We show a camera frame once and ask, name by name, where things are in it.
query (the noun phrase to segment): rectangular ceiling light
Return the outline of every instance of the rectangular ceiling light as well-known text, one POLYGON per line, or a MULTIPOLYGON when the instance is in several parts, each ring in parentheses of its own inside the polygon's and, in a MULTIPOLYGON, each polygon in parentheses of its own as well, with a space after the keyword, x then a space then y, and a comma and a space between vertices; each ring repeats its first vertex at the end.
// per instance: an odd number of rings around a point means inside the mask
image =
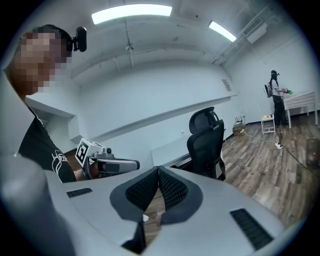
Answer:
POLYGON ((228 30, 224 27, 220 26, 219 24, 215 23, 214 21, 211 22, 209 28, 217 31, 219 34, 223 35, 224 37, 228 38, 231 42, 235 41, 237 38, 231 34, 228 30))
POLYGON ((171 10, 171 6, 159 4, 128 4, 95 12, 91 17, 94 24, 99 24, 101 22, 134 15, 170 16, 171 10))

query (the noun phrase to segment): person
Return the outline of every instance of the person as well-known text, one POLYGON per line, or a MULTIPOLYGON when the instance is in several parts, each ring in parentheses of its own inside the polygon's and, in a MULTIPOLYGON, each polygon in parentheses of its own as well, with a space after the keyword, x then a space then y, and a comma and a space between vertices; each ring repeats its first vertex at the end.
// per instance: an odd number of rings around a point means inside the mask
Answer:
POLYGON ((279 88, 278 73, 275 70, 271 71, 271 79, 269 84, 272 88, 272 98, 274 103, 274 124, 277 127, 280 125, 280 123, 285 126, 288 124, 288 122, 286 120, 285 105, 280 93, 286 94, 288 93, 288 90, 279 88))
MULTIPOLYGON (((63 183, 82 181, 86 178, 82 169, 73 172, 67 158, 51 140, 37 115, 27 105, 26 96, 33 95, 39 88, 46 86, 46 82, 55 75, 55 70, 67 62, 71 53, 72 39, 67 32, 54 25, 40 26, 23 35, 12 60, 4 70, 7 83, 13 87, 33 114, 33 121, 23 137, 18 153, 35 161, 44 170, 56 172, 63 183)), ((93 163, 89 171, 94 179, 97 178, 99 174, 97 163, 93 163)))

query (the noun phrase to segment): white table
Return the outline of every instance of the white table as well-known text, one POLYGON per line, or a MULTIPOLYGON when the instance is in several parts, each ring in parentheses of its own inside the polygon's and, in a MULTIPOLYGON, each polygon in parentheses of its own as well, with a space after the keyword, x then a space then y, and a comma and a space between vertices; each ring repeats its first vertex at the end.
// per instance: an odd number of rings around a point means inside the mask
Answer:
POLYGON ((287 96, 283 99, 284 109, 287 112, 288 115, 288 121, 289 121, 289 128, 291 129, 291 118, 290 118, 290 109, 295 108, 306 108, 306 114, 309 116, 308 106, 314 107, 314 121, 315 125, 318 125, 318 106, 316 104, 316 96, 314 91, 306 91, 299 93, 294 96, 287 96))
POLYGON ((275 126, 275 116, 261 119, 261 127, 262 127, 262 134, 269 134, 269 133, 276 133, 276 126, 275 126), (273 121, 273 127, 264 128, 264 122, 266 121, 273 121))
POLYGON ((191 161, 191 157, 187 148, 189 136, 184 136, 173 142, 165 144, 151 150, 153 164, 155 166, 180 166, 191 161))

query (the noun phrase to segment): black grille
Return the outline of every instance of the black grille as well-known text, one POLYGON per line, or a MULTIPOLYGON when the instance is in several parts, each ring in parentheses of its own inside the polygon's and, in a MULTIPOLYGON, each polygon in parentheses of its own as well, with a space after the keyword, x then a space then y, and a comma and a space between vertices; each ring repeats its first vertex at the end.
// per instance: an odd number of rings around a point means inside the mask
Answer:
POLYGON ((185 184, 161 169, 159 170, 159 188, 163 195, 166 211, 183 201, 188 194, 188 188, 185 184))
POLYGON ((69 198, 74 198, 90 192, 92 192, 91 188, 85 187, 85 188, 69 191, 66 194, 68 195, 69 198))
POLYGON ((234 210, 230 214, 256 250, 273 240, 267 231, 245 209, 234 210))
POLYGON ((145 211, 158 189, 158 171, 132 185, 125 191, 125 197, 135 206, 145 211))

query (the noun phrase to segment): black mesh chair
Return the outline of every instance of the black mesh chair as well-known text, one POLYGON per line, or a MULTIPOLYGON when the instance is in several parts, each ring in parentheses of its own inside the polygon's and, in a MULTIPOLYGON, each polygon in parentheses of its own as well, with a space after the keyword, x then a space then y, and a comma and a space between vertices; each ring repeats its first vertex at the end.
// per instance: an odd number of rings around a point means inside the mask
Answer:
POLYGON ((213 179, 226 179, 225 164, 220 154, 224 140, 224 121, 215 122, 193 134, 186 145, 192 159, 192 172, 213 179))
POLYGON ((208 127, 217 126, 219 118, 214 112, 215 107, 210 106, 195 112, 189 121, 189 130, 192 134, 195 134, 208 127))

